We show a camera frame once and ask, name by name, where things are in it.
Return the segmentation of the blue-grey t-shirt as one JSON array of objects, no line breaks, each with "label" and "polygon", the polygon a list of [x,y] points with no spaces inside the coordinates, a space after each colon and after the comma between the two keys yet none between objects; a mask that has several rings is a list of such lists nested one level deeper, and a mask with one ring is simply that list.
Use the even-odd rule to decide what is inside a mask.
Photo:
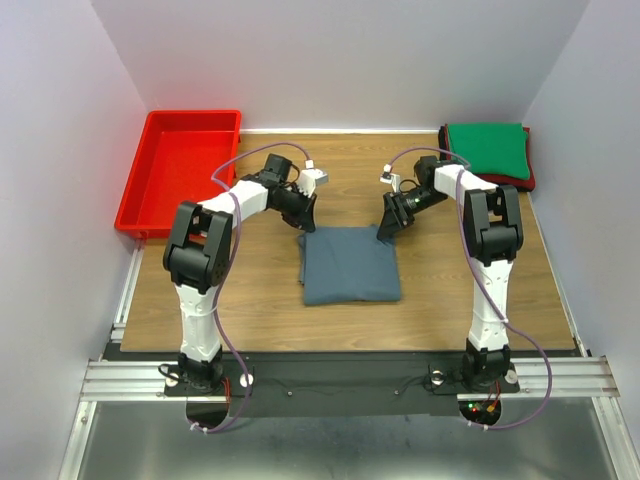
[{"label": "blue-grey t-shirt", "polygon": [[396,243],[378,228],[319,227],[298,236],[303,303],[398,302],[402,298]]}]

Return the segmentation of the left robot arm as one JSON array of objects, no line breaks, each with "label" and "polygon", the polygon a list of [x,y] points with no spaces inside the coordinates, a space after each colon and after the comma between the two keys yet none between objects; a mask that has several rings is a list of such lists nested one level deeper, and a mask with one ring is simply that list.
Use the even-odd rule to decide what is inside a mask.
[{"label": "left robot arm", "polygon": [[271,209],[298,230],[316,229],[316,189],[328,182],[328,174],[307,160],[290,181],[294,168],[287,158],[270,154],[259,172],[244,176],[232,187],[224,186],[221,194],[178,206],[163,267],[179,297],[182,343],[177,371],[163,372],[167,379],[184,382],[202,394],[215,392],[223,382],[222,344],[215,318],[242,222]]}]

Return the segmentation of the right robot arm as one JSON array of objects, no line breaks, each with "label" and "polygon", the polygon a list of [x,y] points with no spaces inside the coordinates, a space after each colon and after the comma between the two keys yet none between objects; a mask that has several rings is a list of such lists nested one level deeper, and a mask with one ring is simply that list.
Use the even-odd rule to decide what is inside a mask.
[{"label": "right robot arm", "polygon": [[415,215],[447,199],[456,202],[463,251],[473,276],[470,330],[460,366],[463,384],[472,390],[504,378],[511,352],[506,315],[508,284],[524,243],[519,194],[515,187],[481,179],[452,160],[423,156],[414,164],[415,186],[403,191],[393,166],[384,166],[380,181],[383,216],[377,238],[387,240],[414,224]]}]

